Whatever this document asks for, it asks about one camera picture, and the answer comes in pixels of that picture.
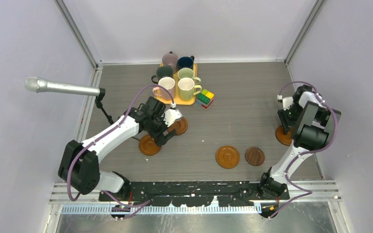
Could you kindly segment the brown wooden coaster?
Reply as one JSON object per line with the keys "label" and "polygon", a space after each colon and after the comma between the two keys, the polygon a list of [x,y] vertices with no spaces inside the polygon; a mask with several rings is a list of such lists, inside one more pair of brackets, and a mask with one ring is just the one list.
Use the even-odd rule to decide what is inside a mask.
{"label": "brown wooden coaster", "polygon": [[216,151],[215,159],[222,168],[232,169],[239,164],[240,154],[238,150],[232,146],[222,146]]}
{"label": "brown wooden coaster", "polygon": [[176,131],[175,135],[182,135],[184,134],[188,129],[188,122],[185,117],[182,117],[180,120],[174,122],[167,131],[170,133],[173,130]]}
{"label": "brown wooden coaster", "polygon": [[156,155],[161,150],[161,146],[156,145],[154,139],[149,134],[140,139],[138,148],[142,154],[147,156]]}
{"label": "brown wooden coaster", "polygon": [[285,133],[283,126],[279,126],[275,131],[276,139],[278,140],[278,142],[280,142],[281,144],[285,146],[290,146],[292,144],[291,134],[292,134],[292,127],[290,127],[288,133]]}

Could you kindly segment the dark walnut coaster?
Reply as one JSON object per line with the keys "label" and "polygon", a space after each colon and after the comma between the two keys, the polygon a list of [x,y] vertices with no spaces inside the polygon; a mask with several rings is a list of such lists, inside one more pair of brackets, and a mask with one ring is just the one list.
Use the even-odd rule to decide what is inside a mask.
{"label": "dark walnut coaster", "polygon": [[260,166],[265,162],[265,154],[258,147],[250,147],[245,151],[245,159],[252,166]]}

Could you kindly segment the navy blue mug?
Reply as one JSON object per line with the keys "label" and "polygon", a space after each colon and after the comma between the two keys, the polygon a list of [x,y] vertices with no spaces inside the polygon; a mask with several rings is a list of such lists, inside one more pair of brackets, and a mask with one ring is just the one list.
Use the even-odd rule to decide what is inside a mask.
{"label": "navy blue mug", "polygon": [[192,56],[181,57],[177,61],[177,67],[178,67],[179,70],[181,70],[183,68],[193,69],[194,60],[195,60],[195,57],[193,55]]}

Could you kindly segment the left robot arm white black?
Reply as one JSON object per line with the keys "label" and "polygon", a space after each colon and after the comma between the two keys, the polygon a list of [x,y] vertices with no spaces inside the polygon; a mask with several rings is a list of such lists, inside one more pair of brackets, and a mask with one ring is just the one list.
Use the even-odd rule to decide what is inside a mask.
{"label": "left robot arm white black", "polygon": [[93,190],[108,191],[116,200],[126,200],[130,193],[129,180],[117,172],[101,171],[100,162],[120,144],[143,131],[157,146],[165,145],[175,130],[164,132],[181,118],[178,109],[166,109],[163,102],[149,97],[145,104],[131,107],[101,133],[83,142],[68,142],[58,175],[67,182],[68,190],[74,188],[82,195]]}

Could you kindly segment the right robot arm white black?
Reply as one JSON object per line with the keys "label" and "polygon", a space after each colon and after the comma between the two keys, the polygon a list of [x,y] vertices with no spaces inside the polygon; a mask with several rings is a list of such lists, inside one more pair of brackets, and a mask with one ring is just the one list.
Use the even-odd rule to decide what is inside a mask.
{"label": "right robot arm white black", "polygon": [[328,107],[315,86],[300,83],[293,96],[277,96],[283,105],[277,113],[291,144],[280,161],[262,174],[257,187],[262,199],[281,196],[297,168],[311,155],[326,150],[337,134],[341,111]]}

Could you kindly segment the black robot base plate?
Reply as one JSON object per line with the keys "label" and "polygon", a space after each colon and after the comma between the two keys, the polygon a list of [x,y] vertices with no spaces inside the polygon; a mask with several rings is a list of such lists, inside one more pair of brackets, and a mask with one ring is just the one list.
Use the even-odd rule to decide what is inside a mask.
{"label": "black robot base plate", "polygon": [[262,188],[259,182],[250,181],[210,181],[210,182],[130,182],[122,191],[113,196],[120,201],[132,198],[135,204],[148,200],[154,207],[173,205],[180,207],[209,206],[217,200],[220,207],[250,206],[255,200],[277,201],[276,195]]}

